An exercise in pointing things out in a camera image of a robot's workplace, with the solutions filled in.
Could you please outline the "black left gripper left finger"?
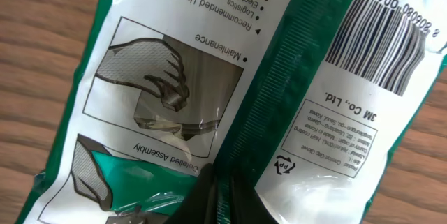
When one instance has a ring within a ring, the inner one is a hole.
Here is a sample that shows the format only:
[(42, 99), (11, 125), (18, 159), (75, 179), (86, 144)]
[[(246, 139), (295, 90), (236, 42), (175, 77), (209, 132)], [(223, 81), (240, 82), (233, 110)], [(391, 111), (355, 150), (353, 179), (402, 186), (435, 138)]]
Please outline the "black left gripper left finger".
[(213, 164), (205, 165), (182, 204), (164, 224), (217, 224), (218, 185)]

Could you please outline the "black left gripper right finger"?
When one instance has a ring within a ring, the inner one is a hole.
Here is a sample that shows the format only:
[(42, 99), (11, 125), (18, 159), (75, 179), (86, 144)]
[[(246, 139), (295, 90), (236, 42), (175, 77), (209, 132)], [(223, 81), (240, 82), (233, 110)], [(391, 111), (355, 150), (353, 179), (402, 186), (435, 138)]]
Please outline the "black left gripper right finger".
[(240, 170), (233, 171), (229, 186), (232, 224), (278, 224)]

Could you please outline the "green white 3M package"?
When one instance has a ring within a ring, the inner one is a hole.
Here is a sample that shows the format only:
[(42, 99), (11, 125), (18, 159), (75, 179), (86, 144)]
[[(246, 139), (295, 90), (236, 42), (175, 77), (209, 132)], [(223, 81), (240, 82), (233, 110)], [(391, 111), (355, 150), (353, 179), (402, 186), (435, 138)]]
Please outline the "green white 3M package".
[(213, 164), (278, 223), (359, 224), (446, 66), (446, 0), (99, 0), (19, 223), (155, 224)]

